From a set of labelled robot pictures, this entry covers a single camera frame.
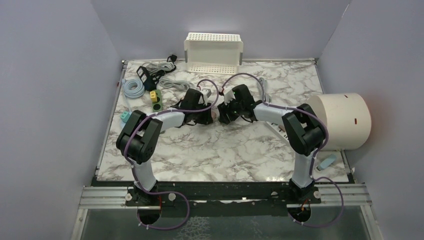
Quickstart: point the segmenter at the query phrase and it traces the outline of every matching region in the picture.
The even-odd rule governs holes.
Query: marble surface
[[[141,64],[142,61],[130,61],[125,78],[138,78],[136,70]],[[243,62],[239,72],[265,78],[268,81],[267,92],[274,104],[297,106],[311,95],[322,94],[315,66],[311,62]],[[193,83],[201,79],[211,79],[218,86],[229,77],[187,72],[184,62],[177,62],[177,70],[167,76],[173,80],[187,80]],[[226,89],[240,84],[246,84],[255,100],[259,99],[257,83],[248,76],[234,78]],[[202,87],[212,89],[209,101],[213,101],[216,96],[214,87],[210,83],[204,83]],[[177,103],[185,94],[174,88],[161,90],[164,109]],[[134,180],[130,165],[115,147],[121,132],[120,114],[128,111],[122,96],[121,90],[98,171],[99,181]],[[133,110],[138,109],[146,113],[152,111],[149,94],[145,93],[141,98],[128,101]],[[219,114],[216,106],[212,111]],[[322,152],[318,159],[329,154]],[[160,135],[151,159],[153,173],[159,181],[288,181],[295,166],[294,151],[287,142],[281,141],[264,122],[248,123],[242,119],[237,119],[229,125],[215,121],[210,125],[185,125],[168,129]],[[348,181],[340,154],[329,168],[314,172],[315,178],[320,176],[338,182]]]

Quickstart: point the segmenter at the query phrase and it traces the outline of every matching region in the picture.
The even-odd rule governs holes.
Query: coiled cable
[[[159,84],[159,86],[164,89],[176,88],[181,91],[187,91],[189,89],[195,88],[195,85],[189,81],[171,80],[166,76],[161,77],[157,84]]]
[[[130,80],[122,79],[122,83],[123,94],[130,99],[139,98],[145,93],[145,86],[139,78]]]

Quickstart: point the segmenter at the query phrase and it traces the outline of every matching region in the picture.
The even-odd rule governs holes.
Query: yellow block
[[[151,91],[150,92],[150,99],[152,103],[157,103],[158,102],[158,96],[156,95],[155,91]]]

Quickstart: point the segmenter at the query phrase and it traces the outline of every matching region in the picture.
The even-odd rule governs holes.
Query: gray cable
[[[195,88],[194,84],[189,81],[172,80],[166,76],[161,77],[157,84],[164,89],[176,88],[181,91],[187,91]]]
[[[256,86],[259,89],[259,95],[261,96],[261,98],[265,99],[265,101],[270,103],[271,102],[271,96],[267,93],[267,88],[268,88],[267,80],[265,80],[265,78],[263,78],[263,77],[260,77],[259,82],[256,82]]]
[[[163,61],[158,63],[152,63],[152,62],[145,62],[142,66],[146,65],[146,69],[150,74],[155,74],[161,70],[163,71],[171,71],[174,69],[175,64],[171,61]]]

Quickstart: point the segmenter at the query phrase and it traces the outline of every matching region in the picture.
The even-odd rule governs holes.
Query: gray wall
[[[69,239],[121,59],[88,0],[3,0],[0,34],[0,238]]]
[[[387,240],[423,239],[424,1],[352,0],[318,69],[327,93],[356,92],[369,140],[347,153]]]
[[[123,59],[184,57],[188,32],[240,34],[245,58],[317,58],[350,0],[91,0]]]

